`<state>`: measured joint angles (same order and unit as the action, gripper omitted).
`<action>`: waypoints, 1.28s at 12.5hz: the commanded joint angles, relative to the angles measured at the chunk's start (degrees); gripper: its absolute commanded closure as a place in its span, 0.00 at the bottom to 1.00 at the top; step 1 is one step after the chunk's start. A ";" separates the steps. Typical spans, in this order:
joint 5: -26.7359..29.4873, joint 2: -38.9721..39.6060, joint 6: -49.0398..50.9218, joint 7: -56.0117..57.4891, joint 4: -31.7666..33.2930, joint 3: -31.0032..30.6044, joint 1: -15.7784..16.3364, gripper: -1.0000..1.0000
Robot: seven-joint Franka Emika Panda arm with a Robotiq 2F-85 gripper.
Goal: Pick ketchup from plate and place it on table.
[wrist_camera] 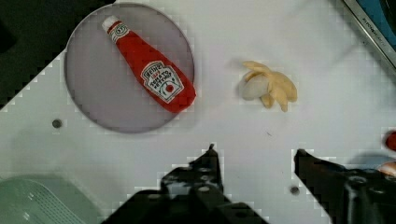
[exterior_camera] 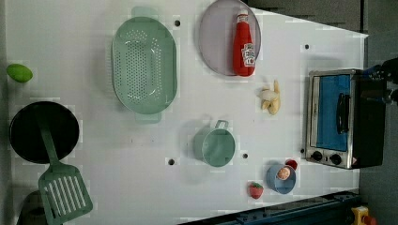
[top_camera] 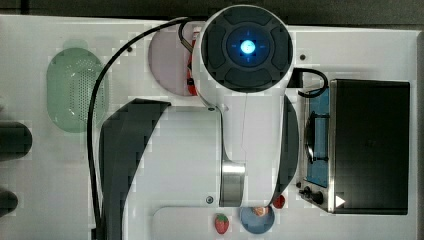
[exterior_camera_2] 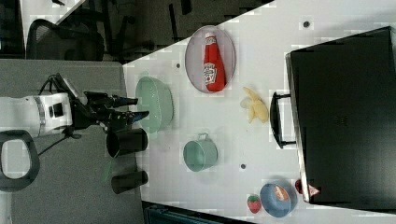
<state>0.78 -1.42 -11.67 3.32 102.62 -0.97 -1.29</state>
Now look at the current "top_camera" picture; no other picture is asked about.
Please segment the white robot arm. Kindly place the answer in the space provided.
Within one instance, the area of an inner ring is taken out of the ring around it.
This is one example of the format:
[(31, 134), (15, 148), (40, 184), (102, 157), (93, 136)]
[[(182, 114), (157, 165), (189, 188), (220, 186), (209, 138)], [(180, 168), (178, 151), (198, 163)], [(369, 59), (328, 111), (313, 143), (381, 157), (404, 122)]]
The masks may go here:
[(154, 240), (170, 208), (266, 206), (292, 180), (298, 126), (286, 95), (293, 43), (251, 5), (220, 10), (192, 50), (196, 97), (136, 98), (102, 126), (107, 240)]

